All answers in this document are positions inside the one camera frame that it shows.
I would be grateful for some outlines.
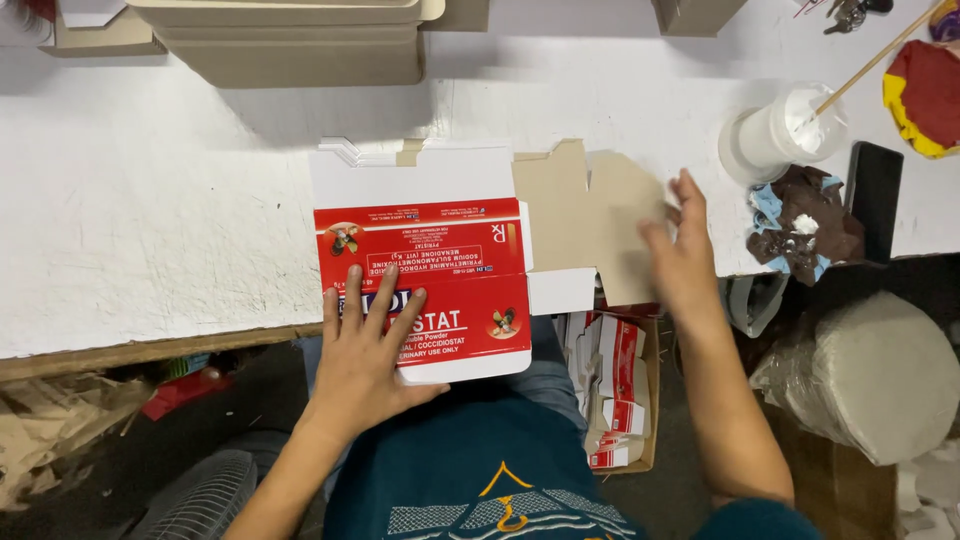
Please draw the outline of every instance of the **smartphone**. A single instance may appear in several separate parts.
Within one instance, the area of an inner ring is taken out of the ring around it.
[[[847,209],[863,225],[864,258],[875,265],[890,262],[902,174],[900,152],[863,140],[853,145]]]

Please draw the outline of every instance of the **white work surface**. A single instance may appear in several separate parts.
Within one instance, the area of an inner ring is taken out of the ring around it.
[[[521,152],[581,137],[663,181],[688,166],[717,274],[762,272],[717,158],[722,122],[788,81],[839,87],[926,6],[825,37],[826,7],[793,19],[793,0],[751,0],[708,39],[661,37],[647,0],[494,0],[488,34],[426,37],[418,86],[219,90],[173,56],[0,50],[0,358],[321,320],[305,156],[321,135],[371,150],[508,137]],[[960,160],[900,140],[881,105],[889,61],[845,102],[851,139],[906,155],[894,256],[960,251]],[[849,159],[820,166],[846,177]]]

